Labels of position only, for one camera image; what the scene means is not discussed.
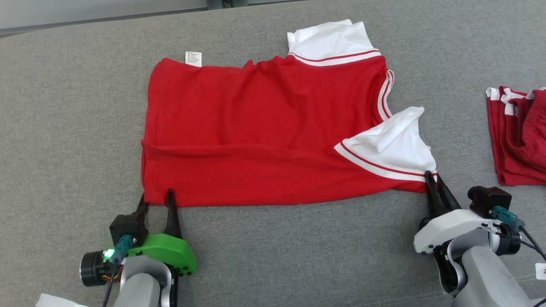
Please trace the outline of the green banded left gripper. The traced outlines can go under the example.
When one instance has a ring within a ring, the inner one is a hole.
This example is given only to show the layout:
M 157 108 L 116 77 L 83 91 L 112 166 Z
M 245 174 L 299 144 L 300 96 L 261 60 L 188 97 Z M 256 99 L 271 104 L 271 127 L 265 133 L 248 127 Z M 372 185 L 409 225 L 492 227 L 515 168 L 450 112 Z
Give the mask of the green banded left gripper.
M 142 193 L 136 216 L 146 216 L 148 204 Z M 107 283 L 121 282 L 122 274 L 128 270 L 128 260 L 136 256 L 148 256 L 172 267 L 175 272 L 191 275 L 196 272 L 196 257 L 183 237 L 179 213 L 177 211 L 175 192 L 169 189 L 166 193 L 168 216 L 164 234 L 151 235 L 142 246 L 130 235 L 123 235 L 114 248 L 86 253 L 80 264 L 80 278 L 86 287 L 96 287 Z

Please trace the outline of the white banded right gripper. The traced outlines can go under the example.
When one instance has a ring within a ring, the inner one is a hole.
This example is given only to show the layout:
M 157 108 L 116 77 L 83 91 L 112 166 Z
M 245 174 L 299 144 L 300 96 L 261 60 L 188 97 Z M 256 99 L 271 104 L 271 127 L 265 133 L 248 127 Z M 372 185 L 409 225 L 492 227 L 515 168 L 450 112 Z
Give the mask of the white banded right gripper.
M 432 218 L 415 235 L 413 246 L 417 253 L 431 254 L 444 246 L 454 256 L 475 246 L 491 249 L 498 256 L 514 255 L 521 249 L 521 235 L 502 225 L 501 221 L 482 217 L 462 209 L 456 197 L 441 176 L 431 171 L 424 173 L 427 188 L 429 218 Z

